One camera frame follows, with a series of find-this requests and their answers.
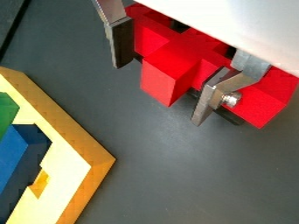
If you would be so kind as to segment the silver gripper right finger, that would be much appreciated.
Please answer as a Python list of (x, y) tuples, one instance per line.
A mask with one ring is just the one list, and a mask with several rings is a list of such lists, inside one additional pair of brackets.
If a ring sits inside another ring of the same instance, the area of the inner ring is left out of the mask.
[(197, 126), (223, 104), (231, 108), (238, 105), (242, 98), (239, 90), (258, 83), (271, 68), (267, 61), (242, 50), (237, 50), (230, 66), (219, 68), (203, 86), (191, 116)]

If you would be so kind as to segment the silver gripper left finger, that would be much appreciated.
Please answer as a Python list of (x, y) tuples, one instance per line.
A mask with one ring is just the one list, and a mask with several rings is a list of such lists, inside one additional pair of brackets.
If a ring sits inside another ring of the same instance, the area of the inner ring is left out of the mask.
[(106, 28), (115, 68), (135, 57), (134, 19), (127, 15), (122, 0), (91, 0)]

